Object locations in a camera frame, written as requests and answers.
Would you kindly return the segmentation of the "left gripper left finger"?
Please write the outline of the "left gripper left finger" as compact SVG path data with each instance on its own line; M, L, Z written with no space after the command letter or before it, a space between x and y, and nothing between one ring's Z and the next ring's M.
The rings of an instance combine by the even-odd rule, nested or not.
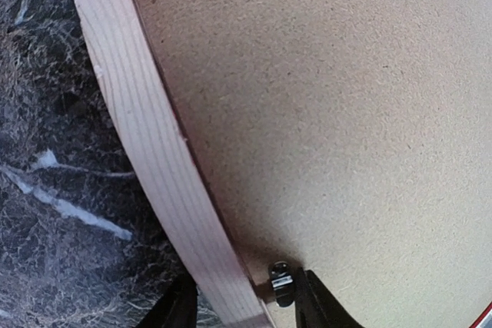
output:
M198 291L189 274L178 276L135 328L195 328Z

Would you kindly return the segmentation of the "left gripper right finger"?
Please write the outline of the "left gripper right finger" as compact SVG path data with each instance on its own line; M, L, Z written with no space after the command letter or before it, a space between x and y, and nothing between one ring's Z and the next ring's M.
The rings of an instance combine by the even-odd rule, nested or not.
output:
M312 270L294 273L297 328L363 328Z

